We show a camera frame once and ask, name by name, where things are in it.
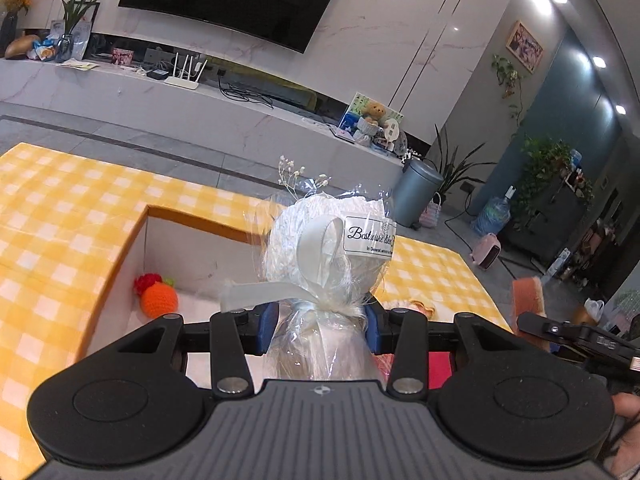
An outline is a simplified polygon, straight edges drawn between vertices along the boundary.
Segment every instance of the glass vase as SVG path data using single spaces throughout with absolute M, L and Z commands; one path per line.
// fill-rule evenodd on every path
M 4 56 L 4 51 L 9 44 L 15 40 L 15 31 L 18 25 L 18 13 L 8 12 L 2 20 L 0 27 L 0 57 Z
M 74 36 L 63 34 L 56 44 L 56 63 L 64 63 L 71 59 L 74 50 Z

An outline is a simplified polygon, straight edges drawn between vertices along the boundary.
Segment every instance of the round black pad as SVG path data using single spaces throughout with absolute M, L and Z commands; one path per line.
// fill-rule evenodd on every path
M 467 365 L 440 389 L 437 408 L 464 446 L 539 466 L 588 456 L 614 415 L 606 388 L 589 374 L 524 351 L 491 352 L 490 360 Z
M 565 409 L 569 396 L 562 386 L 539 377 L 512 377 L 496 384 L 495 402 L 511 415 L 547 418 Z
M 166 453 L 194 432 L 204 402 L 191 380 L 151 354 L 99 353 L 31 396 L 27 418 L 45 453 L 82 466 L 122 466 Z
M 74 407 L 80 415 L 96 422 L 119 422 L 139 413 L 149 396 L 132 381 L 95 381 L 78 390 Z

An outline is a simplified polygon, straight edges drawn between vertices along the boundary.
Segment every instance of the yellow checkered mat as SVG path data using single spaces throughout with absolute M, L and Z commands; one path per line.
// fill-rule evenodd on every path
M 146 205 L 247 231 L 260 203 L 46 148 L 0 157 L 0 478 L 28 476 L 43 458 L 26 405 L 44 380 L 75 361 L 111 267 Z M 377 297 L 426 298 L 436 319 L 461 310 L 507 327 L 452 251 L 398 237 Z

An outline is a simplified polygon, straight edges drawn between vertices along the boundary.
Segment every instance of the white ribbon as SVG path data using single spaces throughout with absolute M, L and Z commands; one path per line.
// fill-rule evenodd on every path
M 335 237 L 328 240 L 333 227 Z M 335 264 L 335 255 L 342 243 L 344 222 L 340 217 L 322 215 L 311 220 L 303 229 L 296 246 L 296 263 L 305 279 L 307 289 L 289 282 L 260 282 L 233 285 L 220 296 L 220 310 L 228 312 L 238 308 L 280 300 L 302 300 L 319 308 L 330 310 L 330 287 L 340 281 L 344 272 Z

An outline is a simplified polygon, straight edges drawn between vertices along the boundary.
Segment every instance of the finger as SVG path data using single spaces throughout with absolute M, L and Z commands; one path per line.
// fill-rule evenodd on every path
M 640 397 L 632 394 L 616 394 L 612 398 L 616 415 L 635 418 L 640 413 Z

